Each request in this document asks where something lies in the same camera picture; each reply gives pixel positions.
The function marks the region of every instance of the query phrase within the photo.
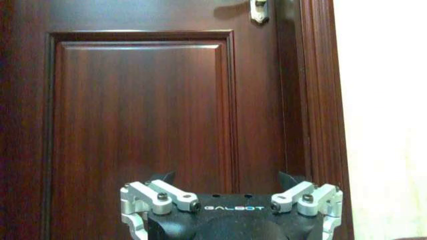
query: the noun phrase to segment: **door handle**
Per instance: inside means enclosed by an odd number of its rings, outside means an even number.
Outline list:
[[[259,25],[268,22],[268,0],[250,0],[251,20]]]

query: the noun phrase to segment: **silver metal bracket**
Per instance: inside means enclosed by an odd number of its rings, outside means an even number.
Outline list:
[[[315,216],[318,212],[325,215],[322,240],[331,240],[335,228],[342,225],[343,191],[325,184],[298,200],[298,212],[306,216]]]
[[[128,225],[134,240],[148,240],[146,229],[150,211],[166,215],[172,211],[172,203],[182,211],[196,212],[200,209],[196,194],[182,191],[162,180],[146,184],[139,181],[127,183],[120,188],[120,203],[122,222]]]
[[[200,210],[200,202],[196,194],[192,192],[180,190],[162,180],[151,181],[148,187],[159,193],[167,193],[179,210],[186,212],[198,212]]]
[[[259,25],[268,22],[268,0],[250,0],[251,20]]]
[[[275,214],[290,212],[295,203],[302,215],[325,215],[322,240],[331,240],[335,228],[342,225],[343,191],[331,184],[315,188],[311,182],[303,181],[286,192],[271,196],[271,209]]]
[[[303,181],[283,193],[271,196],[271,209],[276,213],[287,213],[292,210],[292,205],[299,201],[304,194],[311,194],[315,186],[311,182]]]

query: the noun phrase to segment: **dark red wooden door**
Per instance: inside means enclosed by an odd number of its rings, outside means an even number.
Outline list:
[[[263,26],[247,0],[10,5],[10,236],[127,238],[119,189],[154,173],[192,192],[279,191],[274,4]]]

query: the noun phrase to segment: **black screw head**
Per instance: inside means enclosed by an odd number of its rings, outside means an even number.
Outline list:
[[[304,195],[302,196],[302,200],[303,200],[306,203],[313,204],[313,203],[314,203],[314,195],[311,195],[311,194],[304,194]]]
[[[162,201],[168,200],[168,194],[166,192],[160,192],[158,194],[158,199],[162,200]]]
[[[274,213],[278,213],[280,211],[280,205],[276,202],[271,203],[271,210]]]
[[[200,211],[200,202],[199,201],[192,201],[190,204],[190,211],[191,212],[199,212]]]

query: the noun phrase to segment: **wall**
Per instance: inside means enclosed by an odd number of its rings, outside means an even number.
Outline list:
[[[427,236],[427,1],[334,5],[355,239]]]

